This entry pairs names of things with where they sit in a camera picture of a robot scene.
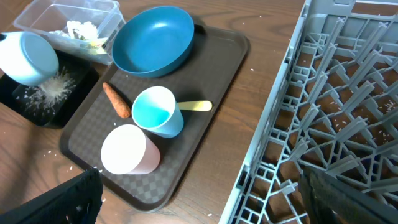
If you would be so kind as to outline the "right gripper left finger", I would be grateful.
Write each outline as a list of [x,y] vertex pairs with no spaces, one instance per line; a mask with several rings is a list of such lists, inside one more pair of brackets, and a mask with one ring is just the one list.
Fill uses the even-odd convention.
[[95,223],[102,194],[101,173],[89,169],[2,214],[1,223]]

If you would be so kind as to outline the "dark blue plate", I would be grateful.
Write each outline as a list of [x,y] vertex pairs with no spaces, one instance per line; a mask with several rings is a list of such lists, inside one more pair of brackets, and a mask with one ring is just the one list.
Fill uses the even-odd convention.
[[179,7],[148,9],[128,21],[112,47],[114,64],[142,78],[164,76],[188,58],[195,33],[192,17]]

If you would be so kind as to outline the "light blue bowl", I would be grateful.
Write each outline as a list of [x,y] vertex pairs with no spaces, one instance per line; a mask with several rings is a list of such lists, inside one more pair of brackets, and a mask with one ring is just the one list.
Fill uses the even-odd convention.
[[1,70],[14,81],[38,86],[59,69],[57,54],[41,36],[26,31],[5,32],[1,41]]

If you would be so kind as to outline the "pink cup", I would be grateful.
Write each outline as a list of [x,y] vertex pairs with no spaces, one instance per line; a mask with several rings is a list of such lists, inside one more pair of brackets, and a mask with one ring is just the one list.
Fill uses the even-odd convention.
[[160,151],[140,128],[124,124],[105,138],[101,161],[104,168],[115,175],[149,174],[160,163]]

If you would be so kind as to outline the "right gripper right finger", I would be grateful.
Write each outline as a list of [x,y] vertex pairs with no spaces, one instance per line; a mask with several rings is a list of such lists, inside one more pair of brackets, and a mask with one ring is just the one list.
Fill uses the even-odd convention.
[[298,182],[311,223],[397,224],[397,210],[313,167]]

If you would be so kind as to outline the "white tissue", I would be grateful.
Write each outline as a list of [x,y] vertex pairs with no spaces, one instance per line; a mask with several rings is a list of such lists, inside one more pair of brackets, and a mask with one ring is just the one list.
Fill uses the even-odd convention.
[[59,35],[68,39],[82,40],[85,45],[93,39],[100,39],[97,27],[90,21],[67,21],[66,32],[62,30],[50,31],[50,34]]

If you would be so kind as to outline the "light blue cup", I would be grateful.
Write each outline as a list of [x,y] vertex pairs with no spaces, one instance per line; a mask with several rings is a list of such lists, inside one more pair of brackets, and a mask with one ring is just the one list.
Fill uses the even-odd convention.
[[174,138],[184,126],[174,94],[164,86],[142,91],[134,100],[131,113],[136,125],[163,138]]

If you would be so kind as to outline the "yellow plastic spoon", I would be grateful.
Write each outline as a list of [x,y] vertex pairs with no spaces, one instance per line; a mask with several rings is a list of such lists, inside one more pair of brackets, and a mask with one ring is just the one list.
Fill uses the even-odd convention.
[[213,107],[211,101],[200,100],[200,101],[185,101],[177,103],[181,110],[187,111],[210,111]]

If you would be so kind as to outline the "yellow green snack wrapper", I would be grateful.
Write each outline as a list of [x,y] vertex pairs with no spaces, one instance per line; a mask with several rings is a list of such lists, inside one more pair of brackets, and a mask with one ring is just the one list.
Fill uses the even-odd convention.
[[108,41],[107,38],[90,40],[85,45],[85,49],[88,51],[89,54],[92,54],[92,55],[105,54],[106,53],[105,48],[106,48],[107,41]]

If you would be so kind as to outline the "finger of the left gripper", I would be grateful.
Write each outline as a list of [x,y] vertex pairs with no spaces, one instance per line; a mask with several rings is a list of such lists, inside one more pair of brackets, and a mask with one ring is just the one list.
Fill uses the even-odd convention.
[[7,35],[5,35],[5,34],[0,34],[0,41],[3,41],[3,40],[5,40],[5,39],[6,39],[6,37],[7,37]]

